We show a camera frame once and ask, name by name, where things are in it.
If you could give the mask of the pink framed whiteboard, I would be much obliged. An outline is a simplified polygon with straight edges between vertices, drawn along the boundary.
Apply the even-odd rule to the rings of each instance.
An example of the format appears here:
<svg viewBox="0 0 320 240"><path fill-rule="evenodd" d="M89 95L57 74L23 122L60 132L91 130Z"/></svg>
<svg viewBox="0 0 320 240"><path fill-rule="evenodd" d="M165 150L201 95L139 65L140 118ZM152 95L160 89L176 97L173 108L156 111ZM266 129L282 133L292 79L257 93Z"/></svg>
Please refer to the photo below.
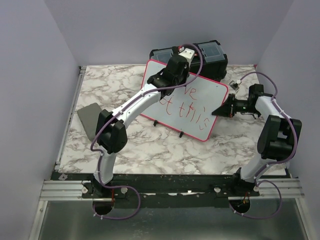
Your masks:
<svg viewBox="0 0 320 240"><path fill-rule="evenodd" d="M198 76L192 83L176 88L171 95L148 107L141 115L205 142L217 119L212 112L224 103L228 92L227 85Z"/></svg>

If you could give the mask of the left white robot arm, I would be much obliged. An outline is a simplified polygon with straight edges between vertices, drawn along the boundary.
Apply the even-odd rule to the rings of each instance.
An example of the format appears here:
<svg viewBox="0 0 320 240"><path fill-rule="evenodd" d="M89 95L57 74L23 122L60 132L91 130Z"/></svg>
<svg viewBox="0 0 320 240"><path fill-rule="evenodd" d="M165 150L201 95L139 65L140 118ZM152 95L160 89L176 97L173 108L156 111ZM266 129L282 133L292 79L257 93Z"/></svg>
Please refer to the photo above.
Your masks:
<svg viewBox="0 0 320 240"><path fill-rule="evenodd" d="M167 65L151 75L141 90L122 106L112 111L102 110L98 115L95 137L90 150L99 152L93 191L101 198L107 197L113 188L113 169L117 153L128 142L127 128L143 111L169 96L177 88L186 86L194 53L173 55Z"/></svg>

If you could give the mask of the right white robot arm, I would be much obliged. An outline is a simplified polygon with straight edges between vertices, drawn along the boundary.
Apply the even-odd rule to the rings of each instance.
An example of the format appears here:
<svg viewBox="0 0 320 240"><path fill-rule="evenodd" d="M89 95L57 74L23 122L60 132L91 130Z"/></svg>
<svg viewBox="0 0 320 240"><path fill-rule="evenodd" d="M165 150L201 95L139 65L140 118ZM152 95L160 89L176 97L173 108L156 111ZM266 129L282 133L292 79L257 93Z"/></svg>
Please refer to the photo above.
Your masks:
<svg viewBox="0 0 320 240"><path fill-rule="evenodd" d="M265 120L257 141L257 155L232 176L230 191L241 196L253 189L258 179L273 165L289 161L295 155L302 122L288 116L262 84L249 87L247 100L229 94L226 101L211 114L232 118L235 114L256 114Z"/></svg>

